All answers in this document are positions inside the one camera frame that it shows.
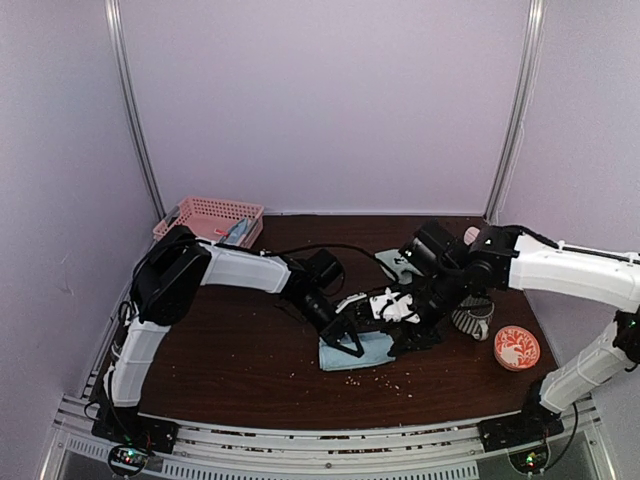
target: metal pole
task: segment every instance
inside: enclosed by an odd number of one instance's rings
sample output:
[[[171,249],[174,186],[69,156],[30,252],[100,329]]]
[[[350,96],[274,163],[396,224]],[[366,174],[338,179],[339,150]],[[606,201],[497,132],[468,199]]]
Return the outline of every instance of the metal pole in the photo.
[[[162,197],[160,196],[158,182],[156,181],[151,161],[149,160],[149,151],[147,150],[147,144],[145,142],[142,125],[140,123],[140,114],[138,112],[136,99],[133,93],[131,72],[129,70],[127,50],[122,30],[122,20],[120,18],[120,1],[105,0],[105,6],[107,10],[109,34],[111,35],[113,52],[116,57],[118,72],[120,74],[120,86],[122,88],[122,95],[125,101],[129,131],[131,133],[131,138],[133,139],[138,163],[142,170],[144,183],[147,187],[147,191],[149,192],[149,196],[151,197],[156,216],[158,217],[158,220],[161,220],[164,218],[166,212],[162,203]]]
[[[522,62],[520,63],[520,74],[513,108],[502,146],[502,153],[500,154],[500,163],[498,164],[498,170],[484,214],[485,220],[489,223],[497,221],[501,202],[509,185],[510,173],[516,160],[519,132],[522,129],[522,120],[531,96],[533,78],[538,62],[544,10],[545,0],[531,0],[529,22],[524,39]]]

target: wire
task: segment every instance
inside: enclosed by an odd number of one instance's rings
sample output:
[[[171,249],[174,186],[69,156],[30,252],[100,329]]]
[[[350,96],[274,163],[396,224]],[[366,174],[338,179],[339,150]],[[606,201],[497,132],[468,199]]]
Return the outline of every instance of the wire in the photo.
[[[133,303],[129,300],[123,300],[118,306],[118,321],[122,323],[125,320],[128,320],[134,312],[135,308],[133,308]]]
[[[464,273],[464,271],[463,271],[463,270],[461,270],[461,269],[459,269],[459,268],[449,268],[449,267],[446,267],[446,266],[444,265],[444,262],[442,261],[442,258],[444,257],[444,254],[445,254],[445,253],[446,253],[446,252],[443,252],[443,253],[441,253],[440,255],[438,255],[438,256],[436,257],[436,262],[437,262],[437,264],[438,264],[438,268],[439,268],[440,270],[442,270],[444,273],[446,273],[447,275],[451,275],[452,277],[459,277],[459,276],[461,276],[461,275]]]
[[[89,412],[88,412],[87,410],[89,410],[89,407],[91,407],[92,405],[95,405],[96,403],[98,403],[98,402],[93,401],[93,402],[91,402],[91,403],[87,403],[87,404],[84,406],[84,408],[82,409],[82,410],[83,410],[83,412],[84,412],[84,416],[85,416],[85,417],[87,417],[87,418],[88,418],[89,420],[91,420],[92,422],[97,422],[97,421],[98,421],[98,419],[97,419],[97,418],[95,418],[95,417],[92,417],[91,415],[89,415]]]
[[[320,248],[342,248],[345,250],[353,250],[354,252],[358,252],[364,255],[365,257],[369,258],[370,260],[373,260],[378,265],[380,265],[380,267],[382,267],[383,270],[389,273],[389,275],[393,279],[394,284],[400,283],[400,278],[398,277],[398,274],[391,267],[389,267],[389,265],[384,263],[382,260],[377,258],[374,254],[365,250],[364,248],[359,247],[357,245],[350,245],[348,243],[314,243],[311,245],[305,245],[303,247],[291,248],[289,250],[284,250],[281,252],[265,252],[264,256],[280,257],[283,255],[291,255],[292,253],[306,252],[308,250],[318,250]]]
[[[342,291],[342,289],[344,289],[344,282],[346,281],[346,279],[347,279],[347,272],[343,271],[342,272],[342,278],[340,279],[340,285],[338,285],[338,288],[336,289],[336,291],[335,292],[331,292],[331,293],[328,293],[328,292],[323,292],[323,293],[327,297],[335,297],[336,295],[338,295]]]
[[[558,462],[560,460],[562,460],[562,457],[565,456],[565,454],[569,450],[569,447],[573,443],[573,439],[575,438],[576,432],[578,431],[578,418],[579,418],[578,407],[576,405],[576,402],[573,402],[573,411],[574,411],[574,413],[576,415],[576,418],[575,418],[575,423],[573,424],[573,430],[571,431],[571,436],[569,437],[569,441],[567,442],[567,444],[564,446],[564,448],[560,452],[560,455],[558,455],[556,457],[556,459],[551,463],[551,465],[549,465],[549,466],[544,468],[544,472],[545,473],[548,472],[549,470],[551,470],[553,467],[555,467],[558,464]]]
[[[560,248],[560,246],[550,238],[547,238],[538,232],[534,232],[528,227],[524,227],[522,225],[506,225],[504,228],[510,229],[510,230],[517,230],[519,233],[526,233],[527,235],[529,235],[530,237],[533,237],[534,239],[536,239],[543,245],[546,245],[547,247],[555,248],[556,250]]]
[[[133,435],[131,435],[127,427],[125,427],[122,421],[120,421],[120,418],[116,413],[116,406],[113,404],[112,390],[113,390],[113,370],[109,372],[109,378],[107,379],[107,401],[109,402],[109,408],[111,409],[113,418],[116,419],[116,422],[118,422],[118,425],[120,425],[120,428],[125,434],[125,439],[133,443]]]
[[[291,313],[289,311],[289,309],[286,307],[286,305],[280,305],[278,303],[275,303],[273,305],[274,307],[276,307],[278,310],[282,311],[285,315],[287,315],[288,317],[293,318],[296,322],[298,323],[306,323],[306,321],[304,320],[304,318],[302,317],[296,317],[293,313]]]

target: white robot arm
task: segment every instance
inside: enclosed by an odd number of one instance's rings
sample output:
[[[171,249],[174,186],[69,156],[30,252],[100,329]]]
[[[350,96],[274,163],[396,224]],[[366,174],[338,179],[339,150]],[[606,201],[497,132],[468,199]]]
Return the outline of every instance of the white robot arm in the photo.
[[[466,245],[434,222],[416,232],[401,253],[425,275],[435,273],[428,294],[430,312],[421,312],[421,324],[405,325],[403,343],[394,345],[397,349],[419,350],[426,320],[438,321],[469,293],[487,288],[546,290],[618,309],[614,322],[589,346],[531,386],[520,416],[481,423],[487,450],[539,439],[573,402],[640,363],[637,253],[556,243],[518,226],[485,227]]]
[[[201,286],[229,285],[278,294],[291,276],[289,266],[281,258],[251,255],[207,243],[199,248],[206,250],[210,257]],[[117,408],[135,407],[140,403],[149,367],[162,339],[171,329],[171,324],[159,325],[150,319],[141,321],[135,302],[132,308],[128,334],[117,362],[103,379],[111,403]]]

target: mug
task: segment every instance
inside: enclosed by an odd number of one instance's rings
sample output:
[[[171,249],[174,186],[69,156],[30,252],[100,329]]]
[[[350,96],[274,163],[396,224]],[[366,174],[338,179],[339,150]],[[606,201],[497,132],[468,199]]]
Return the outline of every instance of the mug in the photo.
[[[483,341],[489,338],[489,325],[494,309],[495,306],[491,300],[469,296],[451,314],[451,321],[462,333]]]

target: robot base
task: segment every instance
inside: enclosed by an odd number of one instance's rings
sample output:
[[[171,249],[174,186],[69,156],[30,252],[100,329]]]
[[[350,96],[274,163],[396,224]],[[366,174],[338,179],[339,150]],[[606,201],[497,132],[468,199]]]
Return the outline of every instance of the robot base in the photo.
[[[126,425],[135,425],[135,429],[128,429],[128,431],[143,432],[138,436],[138,438],[142,438],[142,440],[135,441],[134,439],[132,444],[134,448],[144,448],[148,451],[160,453],[173,452],[173,446],[176,443],[176,437],[178,435],[177,423],[157,418],[142,417],[137,415],[137,412],[127,416],[123,414],[122,411],[128,409],[117,410],[121,411],[118,413],[118,419],[114,417],[110,409],[107,410],[104,418],[102,418],[102,412],[100,412],[98,414],[98,420],[94,422],[91,428],[91,434],[112,442],[130,444],[131,442],[128,442],[125,438],[125,432],[118,422],[118,420],[125,421]]]
[[[540,422],[524,413],[484,420],[478,424],[485,452],[514,448],[534,443],[564,432],[562,421],[557,418]]]

